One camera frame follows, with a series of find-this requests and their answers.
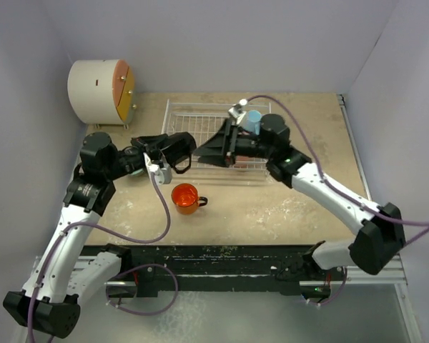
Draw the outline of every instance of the dish rack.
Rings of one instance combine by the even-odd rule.
[[[232,104],[201,104],[201,103],[177,103],[167,100],[165,109],[164,123],[162,125],[163,134],[175,134],[177,132],[187,131],[194,138],[197,146],[204,144],[220,129],[224,119],[228,117],[227,111]],[[257,110],[262,114],[272,112],[271,103],[258,103],[245,106],[245,110]],[[264,172],[265,160],[239,156],[237,163],[232,166],[233,169],[239,169],[249,172]],[[184,168],[189,161],[183,161],[178,165]],[[199,163],[198,157],[192,157],[191,169],[222,169],[217,166]]]

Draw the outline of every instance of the orange cup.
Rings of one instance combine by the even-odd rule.
[[[208,204],[208,199],[199,197],[197,189],[191,184],[179,184],[173,188],[172,201],[181,214],[192,214],[197,208]]]

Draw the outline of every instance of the wooden tabletop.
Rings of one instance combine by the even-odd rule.
[[[167,100],[184,103],[233,104],[249,93],[148,93],[139,95],[139,109],[128,130],[102,126],[118,149],[130,145],[132,136],[160,134]],[[282,101],[301,123],[327,174],[354,192],[365,196],[345,120],[335,94],[269,94]],[[302,137],[286,114],[272,104],[272,112],[285,117],[291,128],[291,142],[309,154]],[[89,127],[89,132],[96,131]],[[236,171],[228,179],[210,178],[203,171],[174,175],[161,190],[172,215],[169,234],[157,244],[314,244],[326,239],[344,239],[350,231],[312,199],[288,189],[266,174]],[[195,185],[209,204],[194,214],[177,213],[170,194],[182,182]],[[162,233],[166,217],[147,175],[115,181],[117,192],[100,224],[129,237],[151,239]],[[94,230],[88,245],[130,244]]]

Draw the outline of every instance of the wall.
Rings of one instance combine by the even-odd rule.
[[[142,91],[335,91],[398,0],[43,0],[74,60],[126,59]]]
[[[0,342],[15,328],[1,302],[44,251],[81,144],[70,66],[38,1],[0,0]]]
[[[347,101],[374,198],[397,203],[404,217],[429,219],[429,0],[400,1]],[[407,237],[418,230],[407,228]],[[429,342],[429,235],[402,256]]]

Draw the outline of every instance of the mug handle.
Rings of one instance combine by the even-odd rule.
[[[199,207],[205,206],[206,204],[208,204],[208,198],[199,197]]]

